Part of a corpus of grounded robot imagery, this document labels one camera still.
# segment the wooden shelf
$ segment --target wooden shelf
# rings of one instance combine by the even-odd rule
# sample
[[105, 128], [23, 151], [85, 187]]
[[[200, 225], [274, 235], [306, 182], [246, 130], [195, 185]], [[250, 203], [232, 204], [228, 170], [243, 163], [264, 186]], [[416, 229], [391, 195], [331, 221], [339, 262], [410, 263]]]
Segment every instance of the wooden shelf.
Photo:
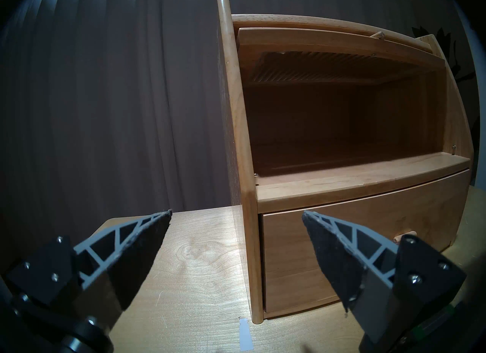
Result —
[[302, 161], [306, 149], [300, 149], [300, 153], [299, 150], [288, 150], [285, 154], [289, 160], [287, 166], [274, 166], [278, 158], [271, 155], [266, 158], [273, 161], [264, 161], [256, 150], [255, 168], [258, 169], [257, 164], [260, 164], [256, 177], [258, 213], [305, 208], [398, 190], [442, 178], [469, 166], [469, 159], [449, 153], [407, 156], [407, 150], [399, 152], [390, 147], [385, 150], [386, 145], [372, 147], [347, 146], [337, 154], [322, 155], [309, 154], [307, 150], [305, 160], [311, 159], [310, 162]]

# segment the bread box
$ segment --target bread box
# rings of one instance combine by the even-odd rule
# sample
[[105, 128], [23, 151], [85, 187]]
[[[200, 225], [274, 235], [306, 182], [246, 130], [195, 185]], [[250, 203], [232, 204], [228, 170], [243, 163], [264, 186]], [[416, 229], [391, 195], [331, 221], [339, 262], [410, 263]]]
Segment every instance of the bread box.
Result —
[[301, 221], [315, 210], [438, 250], [457, 232], [472, 142], [433, 35], [218, 0], [231, 201], [252, 319], [336, 301]]

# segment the wooden table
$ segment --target wooden table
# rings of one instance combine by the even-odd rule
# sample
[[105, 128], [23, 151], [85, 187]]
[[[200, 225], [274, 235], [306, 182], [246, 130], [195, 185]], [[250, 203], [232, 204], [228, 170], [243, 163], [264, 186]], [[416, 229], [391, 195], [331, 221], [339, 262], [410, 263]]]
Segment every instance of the wooden table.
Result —
[[[115, 352], [237, 352], [240, 317], [248, 318], [254, 351], [357, 351], [363, 331], [340, 302], [251, 323], [232, 211], [174, 213], [147, 279], [110, 333]], [[484, 269], [485, 221], [486, 193], [471, 187], [456, 242], [445, 251], [468, 273], [454, 303]]]

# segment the rounded wooden edge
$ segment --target rounded wooden edge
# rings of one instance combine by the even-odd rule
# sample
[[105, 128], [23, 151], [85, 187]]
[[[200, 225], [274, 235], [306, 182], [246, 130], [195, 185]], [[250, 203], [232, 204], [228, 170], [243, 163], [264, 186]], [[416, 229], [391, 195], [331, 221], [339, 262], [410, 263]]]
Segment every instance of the rounded wooden edge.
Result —
[[387, 40], [406, 44], [407, 46], [432, 53], [428, 43], [420, 41], [408, 35], [400, 34], [374, 26], [359, 24], [356, 22], [336, 20], [324, 17], [292, 16], [285, 14], [233, 14], [233, 26], [235, 31], [245, 27], [287, 27], [287, 28], [314, 28], [321, 30], [342, 31], [352, 34], [373, 35], [381, 31]]

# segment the curtain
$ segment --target curtain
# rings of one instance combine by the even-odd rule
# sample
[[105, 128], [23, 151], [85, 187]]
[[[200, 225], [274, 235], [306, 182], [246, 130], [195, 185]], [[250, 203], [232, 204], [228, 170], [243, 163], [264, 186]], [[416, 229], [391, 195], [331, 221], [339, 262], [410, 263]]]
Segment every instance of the curtain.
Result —
[[[409, 36], [443, 28], [459, 76], [474, 71], [452, 0], [229, 1]], [[229, 205], [217, 16], [216, 0], [19, 4], [0, 37], [2, 229], [18, 254], [57, 235], [76, 244], [112, 217]], [[475, 79], [459, 89], [472, 124]]]

